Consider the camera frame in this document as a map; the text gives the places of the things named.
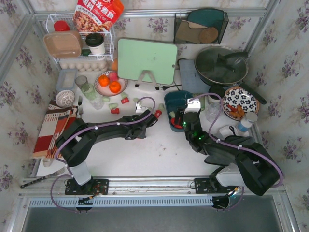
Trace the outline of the teal plastic storage basket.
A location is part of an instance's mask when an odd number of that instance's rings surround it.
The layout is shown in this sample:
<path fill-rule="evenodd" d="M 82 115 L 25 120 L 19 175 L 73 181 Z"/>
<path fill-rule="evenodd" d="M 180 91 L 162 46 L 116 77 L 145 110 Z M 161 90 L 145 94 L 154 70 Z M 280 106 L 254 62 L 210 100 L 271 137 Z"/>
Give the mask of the teal plastic storage basket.
<path fill-rule="evenodd" d="M 174 111 L 176 113 L 178 108 L 186 109 L 187 100 L 192 98 L 192 96 L 193 96 L 192 93 L 185 90 L 169 92 L 165 95 L 164 102 L 169 119 L 169 125 L 174 132 L 184 132 L 184 129 L 175 128 L 174 125 L 171 124 L 170 122 L 171 117 L 169 113 L 171 111 Z"/>

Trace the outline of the grey fluffy cloth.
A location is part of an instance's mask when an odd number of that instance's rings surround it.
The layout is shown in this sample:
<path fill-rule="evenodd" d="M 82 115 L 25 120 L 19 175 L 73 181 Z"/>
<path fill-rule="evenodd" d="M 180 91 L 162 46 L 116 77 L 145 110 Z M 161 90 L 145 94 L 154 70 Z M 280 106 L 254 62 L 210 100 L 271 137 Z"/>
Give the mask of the grey fluffy cloth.
<path fill-rule="evenodd" d="M 230 135 L 223 140 L 223 142 L 228 143 L 230 145 L 236 146 L 236 148 L 223 145 L 214 141 L 213 139 L 209 139 L 203 147 L 205 149 L 205 153 L 207 157 L 205 158 L 205 163 L 218 165 L 218 166 L 228 166 L 231 163 L 236 164 L 235 158 L 240 152 L 237 149 L 239 145 L 252 145 L 255 140 L 251 136 L 237 136 L 237 135 Z"/>

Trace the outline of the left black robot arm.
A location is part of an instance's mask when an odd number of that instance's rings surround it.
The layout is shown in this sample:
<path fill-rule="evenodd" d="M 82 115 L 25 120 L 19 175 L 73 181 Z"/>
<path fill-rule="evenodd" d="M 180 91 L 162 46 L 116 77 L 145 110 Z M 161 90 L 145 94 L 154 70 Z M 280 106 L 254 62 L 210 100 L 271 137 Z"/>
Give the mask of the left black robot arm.
<path fill-rule="evenodd" d="M 141 115 L 124 116 L 101 124 L 77 119 L 57 138 L 57 151 L 64 158 L 75 182 L 84 186 L 93 179 L 85 160 L 94 144 L 115 138 L 144 139 L 146 129 L 157 121 L 157 117 L 150 110 Z"/>

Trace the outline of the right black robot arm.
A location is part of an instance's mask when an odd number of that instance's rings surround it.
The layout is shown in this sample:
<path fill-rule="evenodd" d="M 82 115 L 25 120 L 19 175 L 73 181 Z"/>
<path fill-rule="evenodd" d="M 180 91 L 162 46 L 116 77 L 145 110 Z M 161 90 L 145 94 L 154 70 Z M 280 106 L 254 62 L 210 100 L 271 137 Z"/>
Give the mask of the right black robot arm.
<path fill-rule="evenodd" d="M 265 148 L 250 136 L 227 136 L 224 140 L 203 130 L 199 113 L 183 114 L 182 126 L 191 148 L 206 155 L 205 163 L 227 168 L 236 165 L 240 180 L 228 174 L 227 186 L 245 186 L 262 196 L 272 187 L 282 184 L 283 173 Z"/>

